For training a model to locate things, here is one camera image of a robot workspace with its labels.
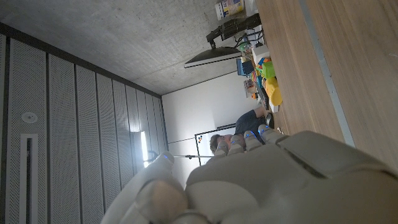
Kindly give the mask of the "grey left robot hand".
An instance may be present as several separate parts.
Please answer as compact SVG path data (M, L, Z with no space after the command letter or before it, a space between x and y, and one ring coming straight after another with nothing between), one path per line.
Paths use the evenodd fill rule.
M136 174L103 223L396 223L397 172L311 131L259 126L194 169L185 185L164 152Z

